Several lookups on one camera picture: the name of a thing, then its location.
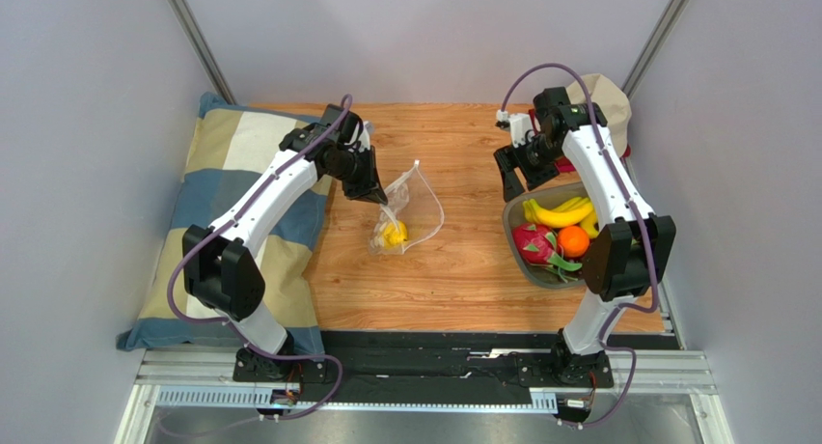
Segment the clear polka-dot zip bag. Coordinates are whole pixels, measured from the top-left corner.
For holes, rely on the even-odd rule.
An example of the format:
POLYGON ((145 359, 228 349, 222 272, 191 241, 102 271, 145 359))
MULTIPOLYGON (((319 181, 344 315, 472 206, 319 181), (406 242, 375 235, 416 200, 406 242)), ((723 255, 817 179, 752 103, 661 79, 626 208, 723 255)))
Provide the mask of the clear polka-dot zip bag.
POLYGON ((439 233, 445 222, 443 206, 416 159, 412 167, 385 188, 388 204, 381 206, 376 225, 368 241, 373 255, 403 255, 412 247, 439 233), (405 223, 408 241, 401 247, 384 249, 379 232, 388 221, 405 223))

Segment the yellow banana bunch toy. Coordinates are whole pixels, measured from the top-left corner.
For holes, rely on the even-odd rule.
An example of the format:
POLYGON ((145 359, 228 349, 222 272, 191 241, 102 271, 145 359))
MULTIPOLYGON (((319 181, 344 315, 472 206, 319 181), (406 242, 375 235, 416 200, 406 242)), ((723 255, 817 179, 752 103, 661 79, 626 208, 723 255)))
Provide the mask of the yellow banana bunch toy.
POLYGON ((543 208, 533 199, 524 201, 522 205, 527 220, 525 229, 529 231, 537 231, 540 227, 554 230, 577 226, 594 213, 592 201, 582 197, 572 198, 555 209, 543 208))

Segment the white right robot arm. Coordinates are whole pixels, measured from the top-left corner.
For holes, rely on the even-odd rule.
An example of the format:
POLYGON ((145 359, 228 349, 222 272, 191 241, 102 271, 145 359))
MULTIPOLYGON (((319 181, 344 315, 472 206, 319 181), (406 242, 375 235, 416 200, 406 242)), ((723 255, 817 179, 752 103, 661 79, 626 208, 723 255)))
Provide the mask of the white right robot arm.
POLYGON ((574 104, 565 88, 534 97, 533 114, 498 110, 497 127, 511 142, 494 153, 510 202, 556 176, 565 157, 574 166, 597 215, 599 236, 583 258, 587 286, 561 346, 570 356, 593 356, 605 348, 613 325, 638 299, 656 293, 676 227, 642 198, 619 161, 607 120, 591 99, 574 104))

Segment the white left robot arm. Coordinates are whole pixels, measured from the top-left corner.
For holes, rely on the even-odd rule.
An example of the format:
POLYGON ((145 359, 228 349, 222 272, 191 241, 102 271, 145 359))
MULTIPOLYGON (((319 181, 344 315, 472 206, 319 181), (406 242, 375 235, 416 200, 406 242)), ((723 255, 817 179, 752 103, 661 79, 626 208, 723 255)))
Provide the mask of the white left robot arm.
POLYGON ((372 127, 352 105, 346 94, 327 105, 318 122, 288 133, 260 178, 226 213, 183 235, 183 257, 168 285, 181 280, 189 295, 215 312, 213 321, 224 322, 262 358, 299 358, 286 353, 288 332, 262 301, 265 281, 255 258, 270 231, 324 176, 338 180, 349 200, 388 203, 370 144, 372 127))

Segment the yellow pear toy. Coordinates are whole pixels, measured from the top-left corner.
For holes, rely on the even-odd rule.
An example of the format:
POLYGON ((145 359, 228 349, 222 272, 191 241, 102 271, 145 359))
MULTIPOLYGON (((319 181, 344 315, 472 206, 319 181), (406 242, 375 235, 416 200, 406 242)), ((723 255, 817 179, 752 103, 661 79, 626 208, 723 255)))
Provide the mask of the yellow pear toy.
POLYGON ((408 230, 404 222, 388 221, 379 232, 379 243, 384 249, 401 247, 408 241, 408 230))

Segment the red dragon fruit toy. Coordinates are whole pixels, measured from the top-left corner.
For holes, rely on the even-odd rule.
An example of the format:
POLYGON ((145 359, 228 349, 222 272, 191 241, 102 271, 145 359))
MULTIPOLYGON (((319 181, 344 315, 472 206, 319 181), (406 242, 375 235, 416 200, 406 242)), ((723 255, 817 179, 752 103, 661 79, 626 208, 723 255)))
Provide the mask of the red dragon fruit toy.
POLYGON ((546 270, 562 282, 576 281, 581 276, 579 259, 567 259, 557 243, 557 232, 540 227, 525 229, 527 223, 511 230, 514 250, 530 266, 546 270))

